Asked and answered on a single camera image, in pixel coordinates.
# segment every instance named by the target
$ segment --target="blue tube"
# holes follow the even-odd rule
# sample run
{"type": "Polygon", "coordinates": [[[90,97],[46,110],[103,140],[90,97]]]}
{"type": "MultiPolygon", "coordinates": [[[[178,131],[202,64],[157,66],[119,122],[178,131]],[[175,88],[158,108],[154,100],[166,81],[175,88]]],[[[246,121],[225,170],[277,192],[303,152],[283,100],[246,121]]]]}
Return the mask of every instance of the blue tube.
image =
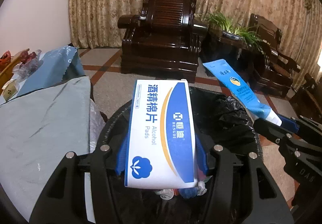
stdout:
{"type": "Polygon", "coordinates": [[[278,126],[282,124],[276,113],[266,104],[260,103],[256,95],[244,80],[224,60],[206,62],[203,64],[217,77],[255,116],[266,119],[278,126]]]}

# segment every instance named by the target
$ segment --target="alcohol pads box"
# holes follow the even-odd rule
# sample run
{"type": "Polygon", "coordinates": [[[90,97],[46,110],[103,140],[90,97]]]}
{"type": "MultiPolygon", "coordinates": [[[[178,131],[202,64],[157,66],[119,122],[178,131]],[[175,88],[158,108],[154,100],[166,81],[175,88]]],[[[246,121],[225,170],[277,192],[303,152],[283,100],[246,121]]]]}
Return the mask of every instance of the alcohol pads box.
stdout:
{"type": "Polygon", "coordinates": [[[137,80],[132,99],[125,186],[197,185],[194,123],[186,80],[137,80]]]}

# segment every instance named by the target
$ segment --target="black garbage bag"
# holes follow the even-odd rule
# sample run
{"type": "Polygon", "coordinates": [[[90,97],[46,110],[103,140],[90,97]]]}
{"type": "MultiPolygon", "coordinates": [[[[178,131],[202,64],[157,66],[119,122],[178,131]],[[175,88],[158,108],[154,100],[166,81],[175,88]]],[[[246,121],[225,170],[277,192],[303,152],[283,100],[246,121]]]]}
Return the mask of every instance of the black garbage bag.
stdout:
{"type": "Polygon", "coordinates": [[[194,124],[203,134],[232,153],[257,153],[263,150],[251,118],[238,100],[222,93],[190,87],[194,124]]]}
{"type": "MultiPolygon", "coordinates": [[[[201,133],[233,153],[247,154],[251,151],[262,156],[258,134],[242,105],[222,93],[190,87],[190,97],[195,127],[201,133]]],[[[102,130],[101,137],[109,143],[124,137],[128,129],[131,102],[121,107],[102,130]]],[[[109,176],[116,211],[120,220],[127,224],[197,224],[202,220],[209,192],[191,199],[174,196],[163,200],[153,190],[133,189],[124,186],[124,174],[109,176]]],[[[214,184],[214,178],[206,188],[214,184]]],[[[236,210],[231,209],[234,222],[236,210]]]]}

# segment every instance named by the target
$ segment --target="tiled floor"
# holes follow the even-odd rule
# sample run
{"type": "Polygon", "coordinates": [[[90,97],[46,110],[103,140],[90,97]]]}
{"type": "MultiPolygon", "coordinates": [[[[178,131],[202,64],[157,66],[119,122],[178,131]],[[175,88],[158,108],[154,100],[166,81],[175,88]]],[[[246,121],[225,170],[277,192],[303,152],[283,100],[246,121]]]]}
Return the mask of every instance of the tiled floor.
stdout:
{"type": "MultiPolygon", "coordinates": [[[[91,82],[94,85],[95,102],[108,117],[132,98],[136,79],[154,79],[136,74],[121,74],[121,54],[122,50],[119,48],[79,50],[85,74],[91,78],[91,82]]],[[[223,86],[215,77],[206,75],[200,59],[195,83],[189,85],[232,95],[229,89],[223,86]]],[[[269,105],[274,111],[287,117],[296,117],[292,106],[287,100],[266,96],[260,92],[255,94],[260,102],[269,105]]],[[[289,202],[294,197],[297,183],[283,171],[285,161],[278,151],[278,145],[263,136],[260,136],[260,141],[263,147],[264,164],[290,205],[289,202]]]]}

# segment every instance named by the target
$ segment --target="white wall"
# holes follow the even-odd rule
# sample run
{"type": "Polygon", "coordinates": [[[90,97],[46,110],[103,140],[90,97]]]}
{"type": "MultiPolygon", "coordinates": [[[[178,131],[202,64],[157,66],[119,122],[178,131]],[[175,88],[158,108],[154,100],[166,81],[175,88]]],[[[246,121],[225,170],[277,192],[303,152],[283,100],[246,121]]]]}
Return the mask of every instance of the white wall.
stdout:
{"type": "Polygon", "coordinates": [[[4,0],[0,56],[7,50],[14,55],[26,48],[49,51],[69,43],[68,0],[4,0]]]}

